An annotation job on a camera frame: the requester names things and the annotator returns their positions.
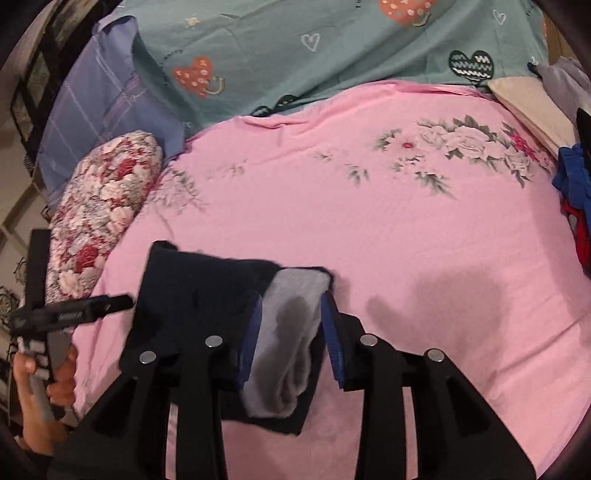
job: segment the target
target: fabric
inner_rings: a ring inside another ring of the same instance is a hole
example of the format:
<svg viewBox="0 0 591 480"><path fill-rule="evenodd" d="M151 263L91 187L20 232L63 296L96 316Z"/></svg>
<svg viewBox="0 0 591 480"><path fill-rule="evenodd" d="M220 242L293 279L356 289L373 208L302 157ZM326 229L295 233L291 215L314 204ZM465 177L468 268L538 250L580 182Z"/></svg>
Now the fabric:
<svg viewBox="0 0 591 480"><path fill-rule="evenodd" d="M552 183L564 197L563 207L574 233L579 261L587 270L591 270L591 179L580 144L560 149L558 171Z"/></svg>
<svg viewBox="0 0 591 480"><path fill-rule="evenodd" d="M136 130L154 136L164 164L183 150L182 123L142 84L131 47L132 18L99 24L77 59L43 133L37 161L55 208L78 162L93 148Z"/></svg>
<svg viewBox="0 0 591 480"><path fill-rule="evenodd" d="M76 166L50 223L48 303L91 294L161 165L154 137L133 132L95 148Z"/></svg>
<svg viewBox="0 0 591 480"><path fill-rule="evenodd" d="M530 0L125 0L146 87L187 134L387 78L485 86L546 59Z"/></svg>
<svg viewBox="0 0 591 480"><path fill-rule="evenodd" d="M560 57L554 65L540 65L538 71L548 95L573 125L579 108L591 114L591 80L578 60Z"/></svg>
<svg viewBox="0 0 591 480"><path fill-rule="evenodd" d="M126 340L119 366L133 365L137 349L142 351L146 339L172 342L178 348L203 341L190 332L195 322L203 328L200 334L220 335L227 341L240 328L244 317L236 314L252 292L262 296L262 322L253 351L250 380L240 393L250 423L257 417L275 417L261 426L284 432L286 424L297 426L289 433L299 433L310 408L316 382L310 376L311 364L321 363L323 355L311 356L310 344L319 326L320 296L329 288L331 277L320 270L286 268L263 260L232 260L191 252L179 252L171 244L156 242L142 277L134 313L133 328ZM162 318L162 322L150 318ZM310 395L298 396L305 390ZM223 419L235 418L234 403L221 393Z"/></svg>
<svg viewBox="0 0 591 480"><path fill-rule="evenodd" d="M444 350L541 475L591 399L591 292L533 157L553 168L507 109L466 87L380 82L292 115L233 118L163 172L95 294L136 293L156 239L324 265L339 310L367 332L402 351ZM76 329L81 413L117 376L130 321L122 312ZM229 478L350 477L362 402L324 362L298 438L224 422Z"/></svg>
<svg viewBox="0 0 591 480"><path fill-rule="evenodd" d="M242 399L251 417L288 417L308 386L310 344L320 326L320 297L330 276L286 268L277 272L262 301L262 323L251 377Z"/></svg>
<svg viewBox="0 0 591 480"><path fill-rule="evenodd" d="M587 216L584 210L573 208L567 199L563 199L563 209L569 220L570 229L573 231L579 262L587 272L591 272L591 238L589 238Z"/></svg>
<svg viewBox="0 0 591 480"><path fill-rule="evenodd" d="M53 461L53 457L47 455L41 455L39 453L35 453L32 450L24 450L25 455L32 461L35 466L39 469L39 473L45 475L49 470L49 466Z"/></svg>
<svg viewBox="0 0 591 480"><path fill-rule="evenodd" d="M576 129L533 77L494 79L489 88L519 121L545 146L554 158L560 147L572 147Z"/></svg>

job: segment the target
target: gray sock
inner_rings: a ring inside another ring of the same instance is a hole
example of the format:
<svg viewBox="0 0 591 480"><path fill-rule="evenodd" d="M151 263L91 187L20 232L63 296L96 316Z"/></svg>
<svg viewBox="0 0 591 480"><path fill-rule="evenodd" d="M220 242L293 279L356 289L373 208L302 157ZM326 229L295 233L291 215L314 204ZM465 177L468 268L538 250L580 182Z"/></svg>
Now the gray sock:
<svg viewBox="0 0 591 480"><path fill-rule="evenodd" d="M277 272L262 302L262 322L242 401L251 417L285 418L308 385L310 343L320 326L320 297L330 276L317 270Z"/></svg>

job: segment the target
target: finger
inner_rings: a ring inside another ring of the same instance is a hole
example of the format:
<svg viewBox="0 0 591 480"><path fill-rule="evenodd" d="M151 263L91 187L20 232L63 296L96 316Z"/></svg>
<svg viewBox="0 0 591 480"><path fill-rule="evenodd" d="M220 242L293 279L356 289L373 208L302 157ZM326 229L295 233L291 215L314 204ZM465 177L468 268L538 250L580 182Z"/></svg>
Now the finger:
<svg viewBox="0 0 591 480"><path fill-rule="evenodd" d="M47 387L47 396L50 399L52 399L53 397L65 397L67 395L73 394L75 388L76 382L73 378L67 381L53 383Z"/></svg>
<svg viewBox="0 0 591 480"><path fill-rule="evenodd" d="M76 401L76 396L73 393L71 393L69 395L64 395L61 397L51 397L49 399L49 402L52 405L57 405L58 407L64 407L64 408L71 407L75 401Z"/></svg>
<svg viewBox="0 0 591 480"><path fill-rule="evenodd" d="M76 373L76 361L70 360L68 357L66 361L57 368L53 374L53 378L57 383L68 381L74 378Z"/></svg>
<svg viewBox="0 0 591 480"><path fill-rule="evenodd" d="M77 358L78 358L78 349L74 345L70 345L70 350L68 350L68 359L71 362L76 363Z"/></svg>
<svg viewBox="0 0 591 480"><path fill-rule="evenodd" d="M21 352L15 354L12 362L12 374L17 384L26 382L36 370L35 360Z"/></svg>

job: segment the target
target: red cloth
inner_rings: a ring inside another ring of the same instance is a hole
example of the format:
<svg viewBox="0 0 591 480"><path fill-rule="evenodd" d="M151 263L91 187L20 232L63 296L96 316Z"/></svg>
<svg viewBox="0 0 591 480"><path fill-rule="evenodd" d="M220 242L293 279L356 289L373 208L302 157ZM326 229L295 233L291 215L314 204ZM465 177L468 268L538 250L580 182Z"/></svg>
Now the red cloth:
<svg viewBox="0 0 591 480"><path fill-rule="evenodd" d="M574 244L577 250L577 256L581 265L587 270L591 270L591 240L589 239L589 230L587 228L587 217L585 212L573 208L568 200L563 203L564 211L569 219L571 230L574 235Z"/></svg>

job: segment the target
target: floral pillow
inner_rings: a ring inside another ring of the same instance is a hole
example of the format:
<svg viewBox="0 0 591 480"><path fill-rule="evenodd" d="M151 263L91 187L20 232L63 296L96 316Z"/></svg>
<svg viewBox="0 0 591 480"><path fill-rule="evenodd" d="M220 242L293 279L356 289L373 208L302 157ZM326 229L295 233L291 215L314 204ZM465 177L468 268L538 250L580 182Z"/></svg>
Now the floral pillow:
<svg viewBox="0 0 591 480"><path fill-rule="evenodd" d="M91 294L161 164L154 137L137 131L95 148L77 165L50 225L48 303Z"/></svg>

